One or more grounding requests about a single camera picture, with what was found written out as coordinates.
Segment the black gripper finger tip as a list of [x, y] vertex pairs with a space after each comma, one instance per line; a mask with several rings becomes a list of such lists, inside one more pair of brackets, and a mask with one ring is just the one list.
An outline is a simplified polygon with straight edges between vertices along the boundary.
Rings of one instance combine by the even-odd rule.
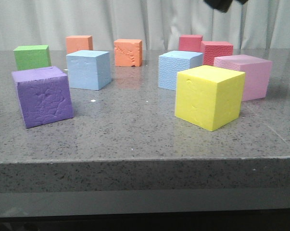
[[204, 2], [212, 9], [227, 13], [233, 0], [204, 0]]

